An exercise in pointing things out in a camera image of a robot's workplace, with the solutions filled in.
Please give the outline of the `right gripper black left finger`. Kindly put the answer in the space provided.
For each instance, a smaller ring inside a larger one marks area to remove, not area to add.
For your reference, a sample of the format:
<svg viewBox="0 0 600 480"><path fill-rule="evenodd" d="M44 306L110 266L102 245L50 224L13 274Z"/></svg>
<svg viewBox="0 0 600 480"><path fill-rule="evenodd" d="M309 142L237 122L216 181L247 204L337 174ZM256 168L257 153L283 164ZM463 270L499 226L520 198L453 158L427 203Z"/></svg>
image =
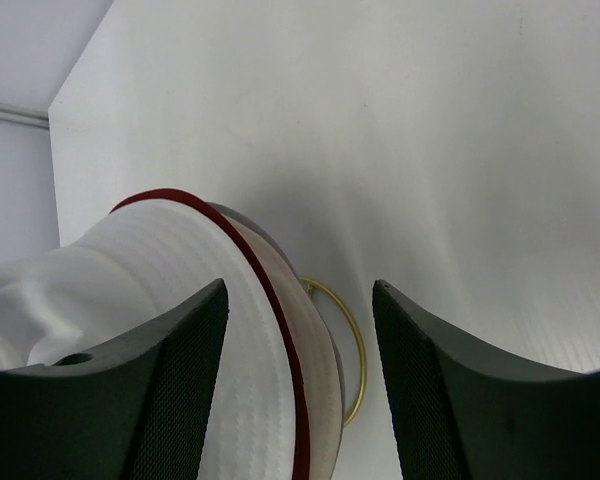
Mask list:
<svg viewBox="0 0 600 480"><path fill-rule="evenodd" d="M215 280L57 363L0 371L0 479L193 479L228 319Z"/></svg>

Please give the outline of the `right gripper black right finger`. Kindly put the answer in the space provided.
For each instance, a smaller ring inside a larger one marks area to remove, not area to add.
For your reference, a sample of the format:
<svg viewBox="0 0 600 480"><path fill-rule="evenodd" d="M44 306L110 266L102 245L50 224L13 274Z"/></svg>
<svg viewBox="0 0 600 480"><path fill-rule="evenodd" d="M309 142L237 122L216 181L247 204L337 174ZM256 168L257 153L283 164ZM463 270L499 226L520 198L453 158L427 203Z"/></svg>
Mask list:
<svg viewBox="0 0 600 480"><path fill-rule="evenodd" d="M491 345L385 281L373 317L406 479L600 479L600 370Z"/></svg>

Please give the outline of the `white bucket hat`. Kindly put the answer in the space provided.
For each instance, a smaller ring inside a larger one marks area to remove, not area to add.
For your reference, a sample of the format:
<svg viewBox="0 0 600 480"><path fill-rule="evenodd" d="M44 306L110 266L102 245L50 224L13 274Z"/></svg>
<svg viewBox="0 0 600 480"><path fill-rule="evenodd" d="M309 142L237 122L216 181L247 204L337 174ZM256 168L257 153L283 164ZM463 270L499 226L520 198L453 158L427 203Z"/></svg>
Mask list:
<svg viewBox="0 0 600 480"><path fill-rule="evenodd" d="M53 365L157 318L215 280L225 284L215 278L158 308L121 261L139 248L118 234L138 228L108 216L72 244L0 263L0 371Z"/></svg>

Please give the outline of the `gold wire hat stand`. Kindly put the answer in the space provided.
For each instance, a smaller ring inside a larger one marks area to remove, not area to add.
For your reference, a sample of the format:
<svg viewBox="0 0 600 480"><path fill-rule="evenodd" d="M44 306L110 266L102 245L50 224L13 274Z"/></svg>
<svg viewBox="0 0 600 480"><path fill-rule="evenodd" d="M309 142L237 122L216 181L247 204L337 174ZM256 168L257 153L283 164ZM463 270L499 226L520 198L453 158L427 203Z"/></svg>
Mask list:
<svg viewBox="0 0 600 480"><path fill-rule="evenodd" d="M334 348L340 355L345 407L343 426L347 427L356 419L367 392L369 373L364 336L352 310L334 289L308 276L301 276L300 281L326 317Z"/></svg>

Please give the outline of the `dark red bucket hat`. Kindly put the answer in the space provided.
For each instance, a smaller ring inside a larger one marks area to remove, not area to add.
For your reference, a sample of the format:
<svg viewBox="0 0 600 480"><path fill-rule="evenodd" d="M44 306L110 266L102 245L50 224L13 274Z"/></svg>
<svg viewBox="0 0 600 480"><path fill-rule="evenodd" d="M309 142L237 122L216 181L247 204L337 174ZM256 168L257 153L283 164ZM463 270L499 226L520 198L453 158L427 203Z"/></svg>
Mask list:
<svg viewBox="0 0 600 480"><path fill-rule="evenodd" d="M109 216L137 234L139 255L124 266L163 309L190 290L222 278L229 319L204 441L202 479L307 479L309 409L290 313L255 249L254 228L222 206L176 189L133 195Z"/></svg>

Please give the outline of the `left aluminium frame post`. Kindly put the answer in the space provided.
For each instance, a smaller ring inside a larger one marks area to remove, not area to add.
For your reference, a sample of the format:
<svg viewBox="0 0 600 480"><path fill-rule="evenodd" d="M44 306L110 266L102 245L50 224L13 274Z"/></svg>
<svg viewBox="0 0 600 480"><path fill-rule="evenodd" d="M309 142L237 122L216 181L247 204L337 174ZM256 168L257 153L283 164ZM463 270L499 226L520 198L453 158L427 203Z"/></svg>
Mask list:
<svg viewBox="0 0 600 480"><path fill-rule="evenodd" d="M0 103L0 122L43 130L49 129L47 113L5 103Z"/></svg>

